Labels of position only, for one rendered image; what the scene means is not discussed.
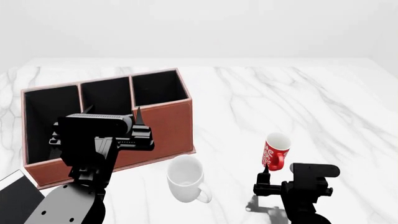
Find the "red mug with white pattern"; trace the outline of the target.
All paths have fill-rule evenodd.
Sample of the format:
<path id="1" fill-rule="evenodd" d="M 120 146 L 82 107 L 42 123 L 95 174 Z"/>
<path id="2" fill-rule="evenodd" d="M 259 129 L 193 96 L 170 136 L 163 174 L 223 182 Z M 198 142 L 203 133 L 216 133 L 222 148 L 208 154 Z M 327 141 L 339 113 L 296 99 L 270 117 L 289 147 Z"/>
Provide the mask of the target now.
<path id="1" fill-rule="evenodd" d="M 285 157 L 291 148 L 290 138 L 282 133 L 270 133 L 262 155 L 262 165 L 269 171 L 278 171 L 284 167 Z"/>

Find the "plain white mug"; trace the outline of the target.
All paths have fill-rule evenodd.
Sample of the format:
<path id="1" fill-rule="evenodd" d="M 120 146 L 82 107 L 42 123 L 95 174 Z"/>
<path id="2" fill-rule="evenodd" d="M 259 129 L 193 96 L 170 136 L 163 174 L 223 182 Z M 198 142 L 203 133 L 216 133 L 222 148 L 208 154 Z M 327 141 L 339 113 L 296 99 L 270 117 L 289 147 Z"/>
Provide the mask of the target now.
<path id="1" fill-rule="evenodd" d="M 210 203 L 213 196 L 204 182 L 202 163 L 195 157 L 181 155 L 172 159 L 167 169 L 167 182 L 171 194 L 182 203 L 198 200 Z"/>

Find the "brown leather three-compartment caddy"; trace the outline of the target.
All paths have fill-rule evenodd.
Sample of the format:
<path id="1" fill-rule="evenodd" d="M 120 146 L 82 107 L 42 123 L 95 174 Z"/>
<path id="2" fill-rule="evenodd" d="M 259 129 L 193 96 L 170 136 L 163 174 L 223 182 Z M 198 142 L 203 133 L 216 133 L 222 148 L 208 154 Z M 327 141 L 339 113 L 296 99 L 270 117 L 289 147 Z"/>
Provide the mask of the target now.
<path id="1" fill-rule="evenodd" d="M 39 189 L 71 181 L 71 168 L 49 140 L 58 117 L 93 108 L 98 114 L 137 114 L 152 130 L 153 151 L 121 151 L 115 171 L 195 152 L 192 97 L 176 68 L 24 89 L 24 168 Z"/>

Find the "black flat box, white edge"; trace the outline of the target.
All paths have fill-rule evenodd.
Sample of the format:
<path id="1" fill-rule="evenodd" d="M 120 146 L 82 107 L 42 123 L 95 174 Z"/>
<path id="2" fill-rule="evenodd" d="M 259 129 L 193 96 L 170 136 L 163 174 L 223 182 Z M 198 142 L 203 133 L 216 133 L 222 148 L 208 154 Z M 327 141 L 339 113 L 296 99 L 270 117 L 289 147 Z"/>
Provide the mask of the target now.
<path id="1" fill-rule="evenodd" d="M 20 170 L 0 180 L 0 224 L 24 224 L 44 195 Z"/>

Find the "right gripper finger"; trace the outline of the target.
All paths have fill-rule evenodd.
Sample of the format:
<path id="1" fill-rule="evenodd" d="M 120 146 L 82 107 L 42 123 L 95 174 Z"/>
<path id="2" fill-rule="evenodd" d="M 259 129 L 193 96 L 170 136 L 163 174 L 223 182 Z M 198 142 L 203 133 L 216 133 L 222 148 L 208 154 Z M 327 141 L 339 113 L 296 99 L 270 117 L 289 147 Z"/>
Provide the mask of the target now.
<path id="1" fill-rule="evenodd" d="M 271 180 L 271 174 L 269 173 L 269 168 L 265 166 L 264 170 L 261 173 L 258 173 L 256 184 L 269 185 L 271 184 L 270 180 Z"/>

